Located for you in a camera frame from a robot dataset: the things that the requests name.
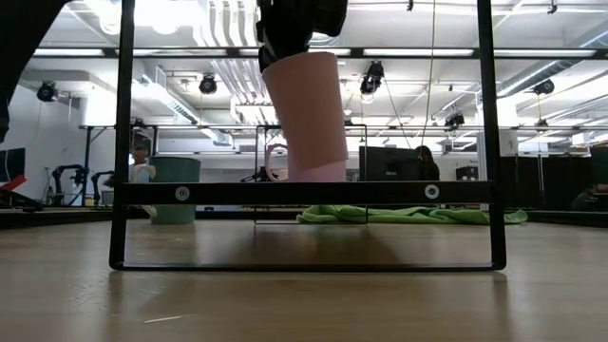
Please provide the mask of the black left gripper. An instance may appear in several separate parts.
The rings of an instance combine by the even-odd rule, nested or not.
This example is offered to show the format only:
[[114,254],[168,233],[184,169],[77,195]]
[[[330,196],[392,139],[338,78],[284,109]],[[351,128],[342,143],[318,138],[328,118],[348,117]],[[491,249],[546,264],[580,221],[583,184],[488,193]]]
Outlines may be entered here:
[[306,52],[314,33],[340,34],[348,0],[256,0],[259,72],[273,63]]

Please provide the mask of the salmon pink ribbed cup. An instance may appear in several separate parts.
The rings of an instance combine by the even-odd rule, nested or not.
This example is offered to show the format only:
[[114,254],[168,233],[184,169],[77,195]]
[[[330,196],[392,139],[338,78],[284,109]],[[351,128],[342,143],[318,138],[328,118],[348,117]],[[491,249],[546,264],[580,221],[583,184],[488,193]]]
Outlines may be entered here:
[[262,79],[288,148],[290,181],[348,159],[337,58],[303,52],[267,66]]

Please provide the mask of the pale pink handled mug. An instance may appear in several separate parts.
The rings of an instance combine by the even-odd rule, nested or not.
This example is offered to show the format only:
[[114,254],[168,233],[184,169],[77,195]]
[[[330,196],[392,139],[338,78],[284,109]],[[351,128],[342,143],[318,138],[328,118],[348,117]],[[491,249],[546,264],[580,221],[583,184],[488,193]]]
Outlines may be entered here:
[[287,150],[288,146],[275,143],[265,149],[264,168],[272,182],[340,182],[346,180],[347,161],[337,161],[316,168],[301,169],[294,166],[291,157],[288,157],[286,174],[280,176],[272,167],[272,153],[277,148]]

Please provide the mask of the teal cup white inside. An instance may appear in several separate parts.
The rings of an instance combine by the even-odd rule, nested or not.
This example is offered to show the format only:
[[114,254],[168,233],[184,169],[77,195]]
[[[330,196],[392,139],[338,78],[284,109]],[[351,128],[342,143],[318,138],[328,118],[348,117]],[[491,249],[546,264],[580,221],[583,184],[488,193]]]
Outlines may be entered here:
[[[151,157],[146,164],[132,165],[129,181],[148,182],[199,182],[200,161],[182,157]],[[143,206],[152,224],[185,225],[195,221],[196,205]]]

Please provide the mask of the black background monitor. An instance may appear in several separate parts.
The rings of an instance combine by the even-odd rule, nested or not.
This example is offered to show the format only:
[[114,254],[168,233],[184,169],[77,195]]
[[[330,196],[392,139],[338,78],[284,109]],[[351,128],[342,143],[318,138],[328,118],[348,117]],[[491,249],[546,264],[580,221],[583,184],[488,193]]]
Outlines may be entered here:
[[361,181],[420,181],[420,165],[414,149],[359,147]]

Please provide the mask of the green microfibre cloth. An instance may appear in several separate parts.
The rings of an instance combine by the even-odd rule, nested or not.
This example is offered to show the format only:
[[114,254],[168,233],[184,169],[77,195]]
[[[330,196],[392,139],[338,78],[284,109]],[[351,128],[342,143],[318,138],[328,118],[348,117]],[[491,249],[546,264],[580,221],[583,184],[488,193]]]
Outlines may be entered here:
[[489,225],[490,215],[481,210],[414,206],[403,209],[371,209],[350,205],[314,205],[296,217],[298,223],[386,223]]

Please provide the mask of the black curtain partition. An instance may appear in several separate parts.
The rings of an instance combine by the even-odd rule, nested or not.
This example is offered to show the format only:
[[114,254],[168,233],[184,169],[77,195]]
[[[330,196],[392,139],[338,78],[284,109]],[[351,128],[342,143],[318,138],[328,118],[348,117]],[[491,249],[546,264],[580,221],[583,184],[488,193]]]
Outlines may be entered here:
[[508,208],[573,211],[571,202],[585,188],[608,184],[606,151],[589,157],[503,157],[501,167],[501,194]]

